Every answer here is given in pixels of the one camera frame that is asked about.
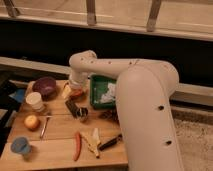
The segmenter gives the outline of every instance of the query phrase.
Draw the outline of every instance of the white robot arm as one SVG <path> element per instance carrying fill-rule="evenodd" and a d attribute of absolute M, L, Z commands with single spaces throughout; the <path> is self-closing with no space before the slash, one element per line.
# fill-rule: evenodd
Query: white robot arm
<path fill-rule="evenodd" d="M 93 51 L 70 58 L 70 83 L 84 85 L 94 72 L 117 79 L 116 107 L 130 171 L 183 171 L 169 96 L 179 78 L 168 62 L 97 59 Z"/>

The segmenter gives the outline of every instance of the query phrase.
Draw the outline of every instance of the green box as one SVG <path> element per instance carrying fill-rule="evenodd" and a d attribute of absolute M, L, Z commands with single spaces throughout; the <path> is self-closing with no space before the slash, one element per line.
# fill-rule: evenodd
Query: green box
<path fill-rule="evenodd" d="M 101 76 L 92 75 L 90 77 L 90 104 L 94 109 L 114 109 L 115 101 L 109 103 L 101 103 L 102 94 L 108 91 L 108 83 L 116 83 L 116 80 Z"/>

